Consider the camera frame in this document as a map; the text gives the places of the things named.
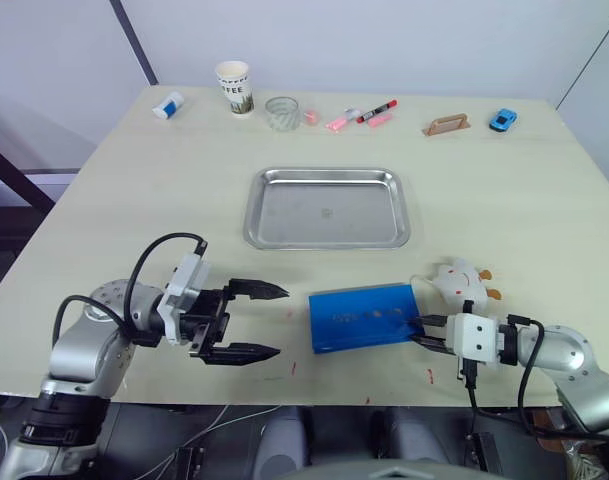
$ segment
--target pink eraser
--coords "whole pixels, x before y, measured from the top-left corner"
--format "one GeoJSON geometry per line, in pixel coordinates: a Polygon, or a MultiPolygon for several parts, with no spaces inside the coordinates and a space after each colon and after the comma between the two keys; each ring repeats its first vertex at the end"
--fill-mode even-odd
{"type": "Polygon", "coordinates": [[[304,122],[307,125],[315,126],[320,121],[320,116],[315,110],[307,110],[304,112],[304,122]]]}
{"type": "Polygon", "coordinates": [[[388,122],[391,118],[393,118],[392,113],[385,113],[384,115],[374,116],[373,118],[369,119],[367,123],[369,127],[377,127],[378,125],[381,125],[384,122],[388,122]]]}
{"type": "Polygon", "coordinates": [[[342,115],[341,117],[336,118],[332,122],[327,123],[326,128],[328,128],[329,130],[333,130],[334,132],[339,132],[342,128],[346,126],[347,123],[348,118],[342,115]]]}

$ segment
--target blue box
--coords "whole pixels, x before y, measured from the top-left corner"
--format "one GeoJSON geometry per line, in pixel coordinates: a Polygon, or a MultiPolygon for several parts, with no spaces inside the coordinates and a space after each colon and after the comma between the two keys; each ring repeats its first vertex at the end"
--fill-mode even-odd
{"type": "Polygon", "coordinates": [[[421,328],[410,285],[320,293],[308,297],[315,353],[408,342],[421,328]]]}

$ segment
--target metal tray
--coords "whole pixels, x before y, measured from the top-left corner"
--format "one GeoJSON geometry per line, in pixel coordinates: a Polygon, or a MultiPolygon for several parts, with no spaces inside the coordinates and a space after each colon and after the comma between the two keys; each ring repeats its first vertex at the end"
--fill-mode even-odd
{"type": "Polygon", "coordinates": [[[260,249],[397,248],[410,234],[401,182],[383,168],[268,168],[244,221],[260,249]]]}

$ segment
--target toy car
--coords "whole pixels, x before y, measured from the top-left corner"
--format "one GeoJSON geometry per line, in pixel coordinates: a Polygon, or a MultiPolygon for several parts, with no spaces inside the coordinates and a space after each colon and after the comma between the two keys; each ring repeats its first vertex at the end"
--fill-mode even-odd
{"type": "Polygon", "coordinates": [[[513,110],[503,108],[497,112],[488,126],[491,130],[495,130],[496,132],[505,132],[511,125],[513,125],[515,120],[517,120],[517,113],[515,113],[513,110]]]}

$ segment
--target wooden handle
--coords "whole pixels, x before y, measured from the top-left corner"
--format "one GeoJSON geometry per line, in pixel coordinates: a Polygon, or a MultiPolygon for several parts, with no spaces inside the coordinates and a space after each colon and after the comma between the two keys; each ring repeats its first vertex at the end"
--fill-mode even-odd
{"type": "Polygon", "coordinates": [[[460,130],[462,128],[468,128],[470,125],[467,122],[468,117],[465,113],[459,113],[457,115],[451,115],[449,117],[436,118],[431,123],[431,126],[424,131],[426,135],[436,135],[438,133],[450,132],[452,130],[460,130]],[[458,122],[457,125],[453,125],[452,128],[448,127],[448,124],[458,122]]]}

